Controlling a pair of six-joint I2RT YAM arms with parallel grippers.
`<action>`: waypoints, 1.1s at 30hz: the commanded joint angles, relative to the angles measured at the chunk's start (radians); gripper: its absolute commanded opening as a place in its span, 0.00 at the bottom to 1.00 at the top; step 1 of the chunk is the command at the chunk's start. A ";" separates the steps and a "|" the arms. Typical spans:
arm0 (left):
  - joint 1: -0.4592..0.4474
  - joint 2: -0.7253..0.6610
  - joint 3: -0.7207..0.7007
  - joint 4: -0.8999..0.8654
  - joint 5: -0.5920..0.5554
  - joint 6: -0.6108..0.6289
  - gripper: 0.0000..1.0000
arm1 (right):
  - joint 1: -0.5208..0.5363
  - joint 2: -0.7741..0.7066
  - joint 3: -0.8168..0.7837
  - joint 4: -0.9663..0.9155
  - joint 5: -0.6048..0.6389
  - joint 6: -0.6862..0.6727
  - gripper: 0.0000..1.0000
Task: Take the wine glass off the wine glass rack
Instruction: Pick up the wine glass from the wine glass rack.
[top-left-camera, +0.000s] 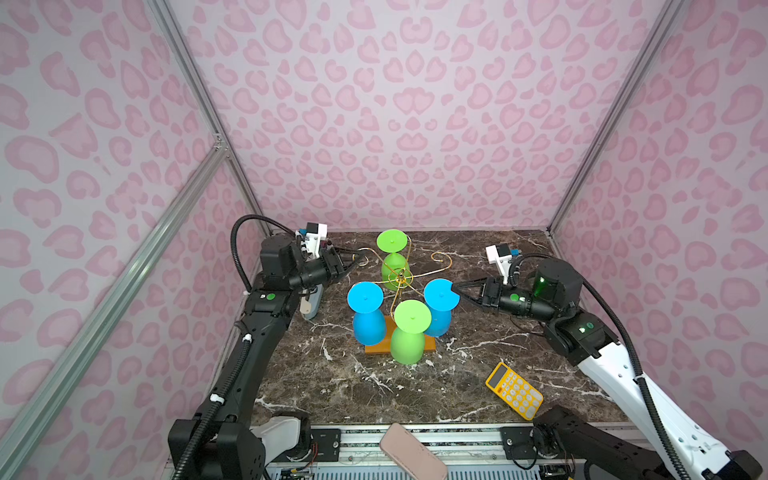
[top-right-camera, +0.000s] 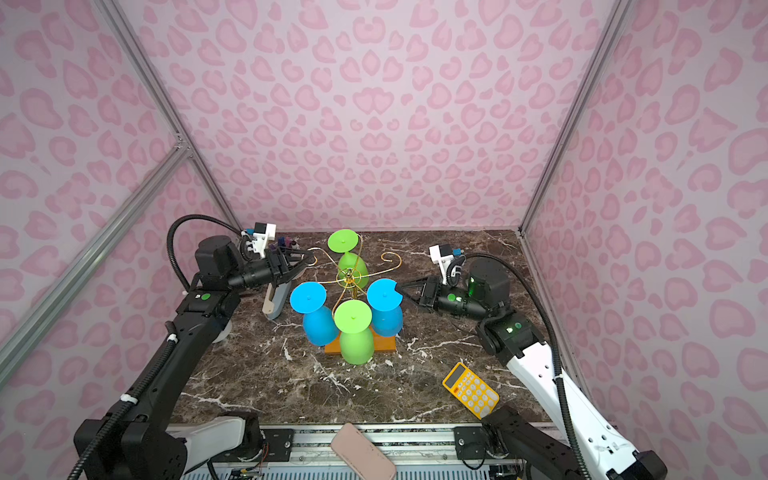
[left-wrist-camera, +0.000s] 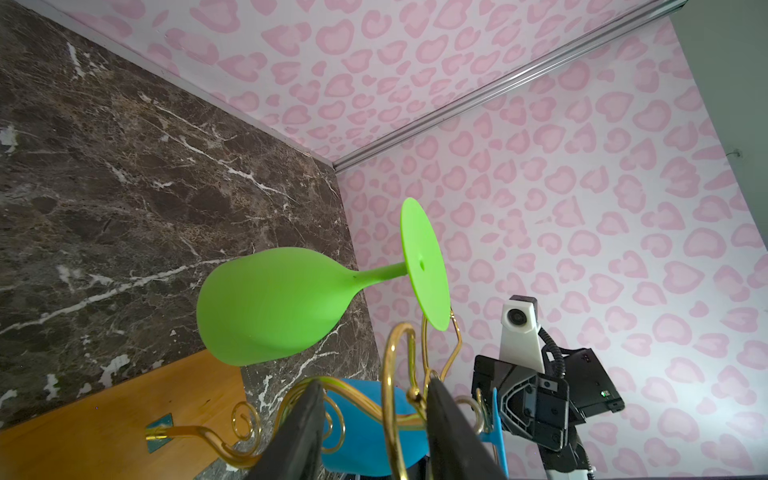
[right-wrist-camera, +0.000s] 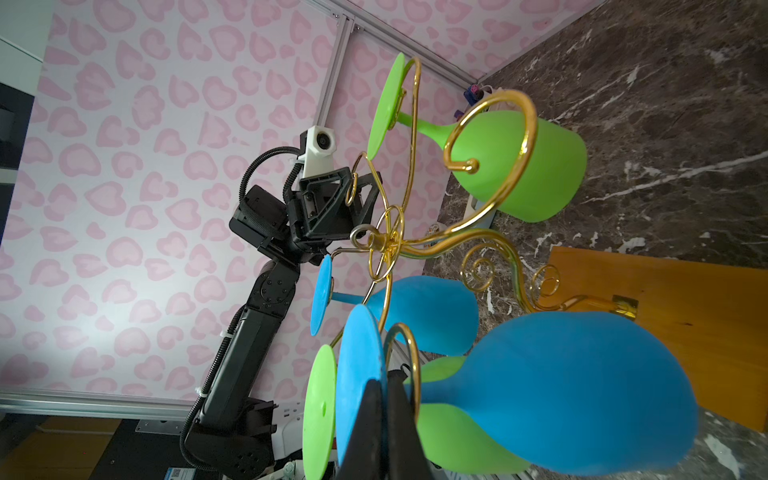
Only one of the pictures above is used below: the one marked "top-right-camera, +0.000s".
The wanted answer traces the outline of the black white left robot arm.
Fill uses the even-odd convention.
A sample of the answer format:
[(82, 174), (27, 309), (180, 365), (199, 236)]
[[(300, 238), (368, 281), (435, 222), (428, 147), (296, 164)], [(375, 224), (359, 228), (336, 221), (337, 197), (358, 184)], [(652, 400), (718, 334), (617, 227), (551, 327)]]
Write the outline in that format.
[(190, 468), (185, 440), (168, 433), (177, 400), (247, 290), (279, 286), (314, 263), (312, 252), (275, 248), (246, 261), (227, 236), (204, 239), (198, 271), (166, 325), (167, 335), (137, 380), (100, 419), (77, 429), (71, 479), (179, 479)]

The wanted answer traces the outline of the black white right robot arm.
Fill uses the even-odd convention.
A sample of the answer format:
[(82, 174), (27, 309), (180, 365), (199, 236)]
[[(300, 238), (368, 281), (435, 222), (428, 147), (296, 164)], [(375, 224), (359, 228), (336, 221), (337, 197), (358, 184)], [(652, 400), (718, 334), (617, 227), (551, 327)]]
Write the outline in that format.
[(439, 276), (399, 282), (395, 289), (422, 309), (474, 320), (484, 350), (523, 383), (566, 438), (553, 439), (504, 405), (481, 421), (492, 445), (543, 479), (666, 478), (661, 457), (619, 433), (568, 376), (548, 314), (510, 263), (468, 253)]

